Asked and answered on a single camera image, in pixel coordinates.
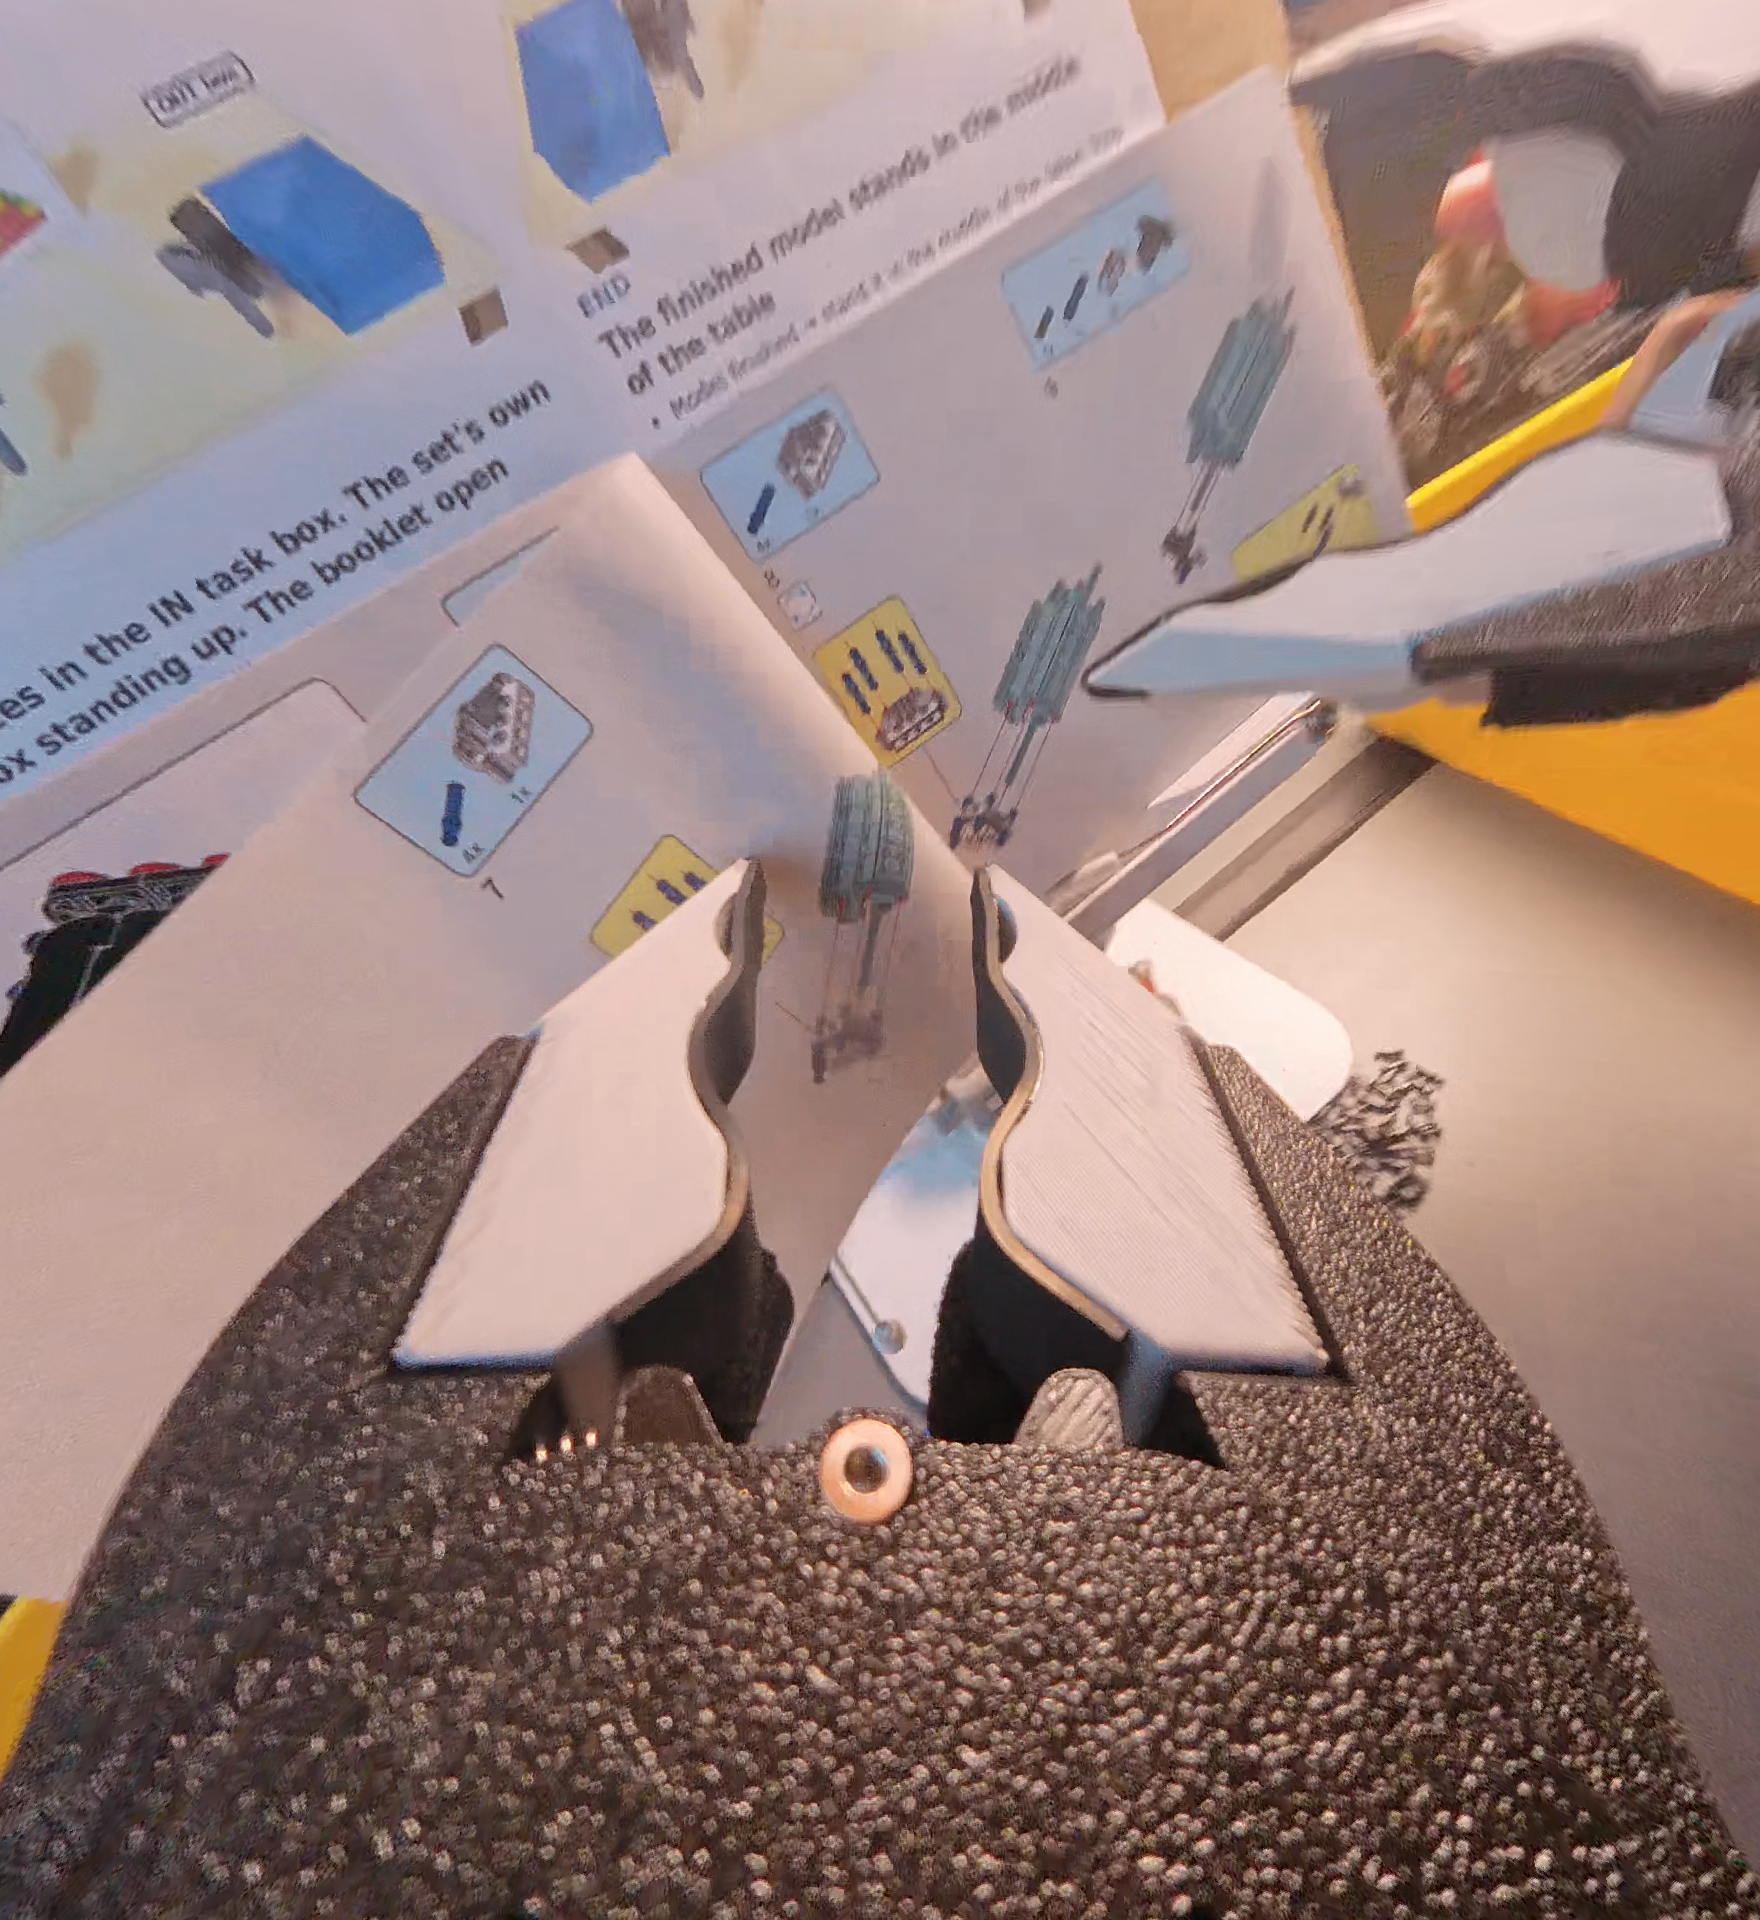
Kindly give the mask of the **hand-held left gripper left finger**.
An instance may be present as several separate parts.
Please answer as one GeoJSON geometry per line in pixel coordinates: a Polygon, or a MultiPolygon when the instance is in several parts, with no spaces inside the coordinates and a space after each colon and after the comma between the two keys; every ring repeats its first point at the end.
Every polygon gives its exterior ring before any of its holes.
{"type": "Polygon", "coordinates": [[[764,875],[737,859],[538,1023],[395,1343],[538,1366],[715,1257],[748,1211],[764,875]]]}

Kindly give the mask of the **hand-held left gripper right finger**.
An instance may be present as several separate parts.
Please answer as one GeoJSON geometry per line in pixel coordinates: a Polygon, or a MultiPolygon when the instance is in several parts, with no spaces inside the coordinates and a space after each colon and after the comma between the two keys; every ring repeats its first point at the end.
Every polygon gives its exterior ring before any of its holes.
{"type": "Polygon", "coordinates": [[[1331,1352],[1203,1047],[1008,871],[971,884],[988,1235],[1123,1377],[1323,1377],[1331,1352]]]}

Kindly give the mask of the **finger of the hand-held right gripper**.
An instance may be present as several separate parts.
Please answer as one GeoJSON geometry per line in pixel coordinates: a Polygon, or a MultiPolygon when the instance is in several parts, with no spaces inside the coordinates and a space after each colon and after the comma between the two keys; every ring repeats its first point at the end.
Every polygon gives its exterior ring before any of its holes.
{"type": "Polygon", "coordinates": [[[1486,162],[1519,266],[1678,295],[1760,240],[1760,2],[1417,5],[1301,58],[1364,295],[1406,295],[1486,162]]]}
{"type": "Polygon", "coordinates": [[[1418,642],[1696,557],[1729,535],[1718,456],[1587,436],[1515,469],[1428,535],[1326,553],[1274,588],[1166,613],[1090,659],[1084,692],[1389,702],[1414,691],[1418,642]]]}

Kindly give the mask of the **building instruction booklet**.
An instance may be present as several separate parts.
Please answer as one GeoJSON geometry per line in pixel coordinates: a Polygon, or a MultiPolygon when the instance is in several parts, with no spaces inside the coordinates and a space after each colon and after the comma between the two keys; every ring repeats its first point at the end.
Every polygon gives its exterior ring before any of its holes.
{"type": "Polygon", "coordinates": [[[552,859],[506,851],[538,803],[507,803],[483,851],[465,851],[460,823],[362,793],[474,669],[476,612],[567,530],[579,492],[642,476],[696,433],[456,551],[462,582],[498,543],[522,561],[0,1082],[0,1594],[68,1597],[151,1432],[260,1277],[483,1047],[598,972],[601,913],[543,906],[552,859]]]}

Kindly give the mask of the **grey desk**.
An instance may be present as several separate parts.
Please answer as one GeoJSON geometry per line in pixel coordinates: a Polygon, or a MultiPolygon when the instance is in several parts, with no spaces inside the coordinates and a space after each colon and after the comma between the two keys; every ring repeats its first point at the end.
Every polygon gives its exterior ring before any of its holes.
{"type": "Polygon", "coordinates": [[[1355,724],[1158,898],[1443,1079],[1411,1229],[1573,1455],[1760,1876],[1760,910],[1355,724]]]}

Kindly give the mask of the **printed task sheet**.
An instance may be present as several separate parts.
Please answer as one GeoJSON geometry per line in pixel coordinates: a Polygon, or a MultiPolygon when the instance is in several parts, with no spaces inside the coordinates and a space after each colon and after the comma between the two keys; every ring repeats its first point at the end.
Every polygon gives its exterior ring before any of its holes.
{"type": "Polygon", "coordinates": [[[657,344],[1158,122],[1131,5],[0,5],[0,810],[474,513],[657,344]]]}

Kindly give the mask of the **wooden stand board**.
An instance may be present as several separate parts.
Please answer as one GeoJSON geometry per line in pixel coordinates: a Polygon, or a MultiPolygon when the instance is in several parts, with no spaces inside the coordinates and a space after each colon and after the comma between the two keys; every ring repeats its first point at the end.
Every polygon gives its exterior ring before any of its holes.
{"type": "Polygon", "coordinates": [[[1129,2],[1170,122],[1252,74],[1283,79],[1292,44],[1280,2],[1129,2]]]}

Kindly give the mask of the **black toy set box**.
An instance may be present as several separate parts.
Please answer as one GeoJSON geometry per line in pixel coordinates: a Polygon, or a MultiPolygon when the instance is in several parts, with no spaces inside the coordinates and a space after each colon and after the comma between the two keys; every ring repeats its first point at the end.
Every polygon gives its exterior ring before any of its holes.
{"type": "Polygon", "coordinates": [[[1401,464],[1424,486],[1624,363],[1659,305],[1628,297],[1618,192],[1653,126],[1504,131],[1471,151],[1408,117],[1325,117],[1325,166],[1401,464]]]}

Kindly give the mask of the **pile of black pins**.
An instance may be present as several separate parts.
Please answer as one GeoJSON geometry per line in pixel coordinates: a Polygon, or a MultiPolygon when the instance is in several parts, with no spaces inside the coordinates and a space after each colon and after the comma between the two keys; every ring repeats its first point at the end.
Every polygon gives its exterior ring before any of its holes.
{"type": "Polygon", "coordinates": [[[1379,1051],[1372,1071],[1353,1075],[1307,1126],[1343,1156],[1379,1205],[1406,1216],[1431,1188],[1443,1138],[1441,1091],[1443,1078],[1405,1051],[1379,1051]]]}

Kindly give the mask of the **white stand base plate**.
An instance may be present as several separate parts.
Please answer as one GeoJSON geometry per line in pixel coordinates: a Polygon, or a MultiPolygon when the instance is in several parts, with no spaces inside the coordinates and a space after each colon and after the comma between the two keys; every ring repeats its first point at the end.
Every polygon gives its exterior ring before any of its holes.
{"type": "MultiPolygon", "coordinates": [[[[1170,908],[1145,899],[1102,942],[1209,1045],[1236,1049],[1301,1120],[1344,1088],[1353,1042],[1340,1022],[1170,908]]],[[[968,1069],[915,1121],[855,1215],[830,1277],[907,1402],[924,1410],[937,1309],[971,1239],[997,1100],[968,1069]]]]}

